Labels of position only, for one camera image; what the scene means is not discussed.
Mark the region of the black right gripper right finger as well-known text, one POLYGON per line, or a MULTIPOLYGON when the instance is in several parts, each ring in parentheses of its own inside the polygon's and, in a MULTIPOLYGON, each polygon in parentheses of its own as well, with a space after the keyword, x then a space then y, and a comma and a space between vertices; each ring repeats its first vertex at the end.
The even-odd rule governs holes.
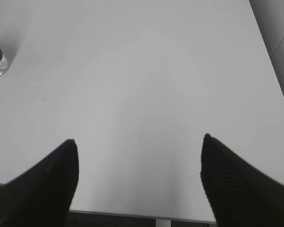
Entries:
POLYGON ((200 177, 218 227, 284 227, 284 185, 208 133, 200 177))

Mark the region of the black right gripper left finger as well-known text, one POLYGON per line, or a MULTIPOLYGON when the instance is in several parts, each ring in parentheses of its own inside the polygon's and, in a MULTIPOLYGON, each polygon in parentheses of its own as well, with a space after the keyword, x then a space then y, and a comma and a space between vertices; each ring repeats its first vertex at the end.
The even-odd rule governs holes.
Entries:
POLYGON ((79 179, 77 145, 69 139, 0 186, 0 227, 62 227, 79 179))

